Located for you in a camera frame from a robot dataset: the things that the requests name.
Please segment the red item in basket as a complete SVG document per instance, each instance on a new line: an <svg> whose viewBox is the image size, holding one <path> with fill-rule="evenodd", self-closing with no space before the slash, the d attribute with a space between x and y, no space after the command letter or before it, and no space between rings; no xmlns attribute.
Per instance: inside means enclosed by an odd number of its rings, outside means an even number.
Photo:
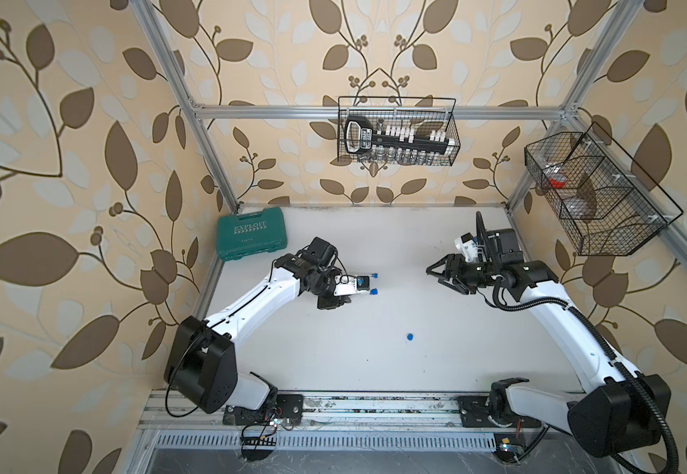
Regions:
<svg viewBox="0 0 687 474"><path fill-rule="evenodd" d="M568 185L568 181L570 181L560 165L546 167L543 170L543 176L546 186L542 186L542 188L545 189L564 189Z"/></svg>

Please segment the green plastic tool case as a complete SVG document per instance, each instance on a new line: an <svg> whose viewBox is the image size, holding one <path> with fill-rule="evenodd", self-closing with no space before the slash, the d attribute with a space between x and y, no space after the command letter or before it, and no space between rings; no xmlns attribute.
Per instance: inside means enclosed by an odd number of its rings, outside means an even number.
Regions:
<svg viewBox="0 0 687 474"><path fill-rule="evenodd" d="M283 250L287 242L285 219L280 207L226 215L218 220L216 251L224 262Z"/></svg>

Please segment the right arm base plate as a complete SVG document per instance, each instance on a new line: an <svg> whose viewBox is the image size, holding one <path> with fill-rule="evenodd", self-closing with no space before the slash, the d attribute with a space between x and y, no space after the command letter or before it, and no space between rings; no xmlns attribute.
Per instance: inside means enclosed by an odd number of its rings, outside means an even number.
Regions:
<svg viewBox="0 0 687 474"><path fill-rule="evenodd" d="M542 423L521 417L507 409L495 409L489 395L464 395L456 398L461 425L472 429L537 429Z"/></svg>

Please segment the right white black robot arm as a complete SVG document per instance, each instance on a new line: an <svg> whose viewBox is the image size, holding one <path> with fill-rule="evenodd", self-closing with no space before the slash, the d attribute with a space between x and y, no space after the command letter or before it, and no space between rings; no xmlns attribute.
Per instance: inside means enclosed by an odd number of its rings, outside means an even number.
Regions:
<svg viewBox="0 0 687 474"><path fill-rule="evenodd" d="M630 473L639 466L624 453L655 444L666 452L663 472L679 469L679 452L666 414L671 390L658 375L644 375L626 359L572 302L554 272L541 261L525 260L513 229L488 231L483 215L476 230L455 241L457 253L429 266L427 274L454 292L491 290L490 308L530 312L568 359L582 391L570 394L536 387L524 377L493 383L485 413L506 428L523 419L545 431L572 436L589 455L611 457Z"/></svg>

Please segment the black socket holder set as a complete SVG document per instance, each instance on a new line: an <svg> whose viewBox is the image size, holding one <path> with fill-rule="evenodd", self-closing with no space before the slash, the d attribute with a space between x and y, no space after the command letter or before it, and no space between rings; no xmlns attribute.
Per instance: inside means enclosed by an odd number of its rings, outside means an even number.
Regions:
<svg viewBox="0 0 687 474"><path fill-rule="evenodd" d="M416 150L426 154L451 155L460 150L460 141L438 123L438 128L430 122L423 122L417 128L392 124L382 118L349 116L344 125L339 143L349 154L366 154L394 149L396 151Z"/></svg>

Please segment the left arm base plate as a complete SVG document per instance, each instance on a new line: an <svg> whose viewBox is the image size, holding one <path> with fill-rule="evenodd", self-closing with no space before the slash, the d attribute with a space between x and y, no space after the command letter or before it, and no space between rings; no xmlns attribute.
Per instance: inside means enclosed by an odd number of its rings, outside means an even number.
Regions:
<svg viewBox="0 0 687 474"><path fill-rule="evenodd" d="M299 425L303 417L304 396L301 394L270 395L256 410L228 406L223 416L226 426L252 426L279 423L291 428Z"/></svg>

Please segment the aluminium front rail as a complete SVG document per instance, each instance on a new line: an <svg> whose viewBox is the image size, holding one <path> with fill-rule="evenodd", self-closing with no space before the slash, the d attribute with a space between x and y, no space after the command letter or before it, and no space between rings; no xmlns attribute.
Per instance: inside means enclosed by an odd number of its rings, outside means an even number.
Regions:
<svg viewBox="0 0 687 474"><path fill-rule="evenodd" d="M487 392L281 391L279 394L304 396L301 423L291 428L280 425L292 430L518 430L462 427L456 398L486 395ZM235 405L228 404L212 414L206 414L181 395L167 395L163 390L155 390L149 396L138 427L173 430L238 427L223 424L228 406Z"/></svg>

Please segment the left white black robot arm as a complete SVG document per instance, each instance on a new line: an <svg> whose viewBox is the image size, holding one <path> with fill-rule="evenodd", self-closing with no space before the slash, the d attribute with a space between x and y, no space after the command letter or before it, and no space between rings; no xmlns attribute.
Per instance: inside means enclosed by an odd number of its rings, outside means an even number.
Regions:
<svg viewBox="0 0 687 474"><path fill-rule="evenodd" d="M345 271L339 251L319 237L270 264L267 275L223 310L199 320L189 317L175 332L164 373L167 392L176 390L195 408L212 414L225 406L262 410L273 386L238 369L241 345L285 304L309 292L325 309L350 302L337 295Z"/></svg>

